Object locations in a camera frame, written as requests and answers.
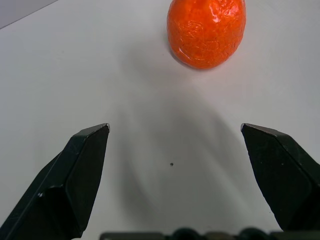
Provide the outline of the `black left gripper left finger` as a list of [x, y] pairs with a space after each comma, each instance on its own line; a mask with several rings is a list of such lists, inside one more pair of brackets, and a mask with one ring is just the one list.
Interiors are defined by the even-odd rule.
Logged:
[[85, 128], [36, 175], [0, 228], [2, 240], [73, 240], [86, 230], [110, 126]]

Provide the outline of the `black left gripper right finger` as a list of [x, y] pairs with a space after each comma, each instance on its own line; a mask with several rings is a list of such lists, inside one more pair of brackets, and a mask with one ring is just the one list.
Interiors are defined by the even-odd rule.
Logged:
[[320, 165], [290, 135], [241, 126], [255, 180], [284, 231], [320, 229]]

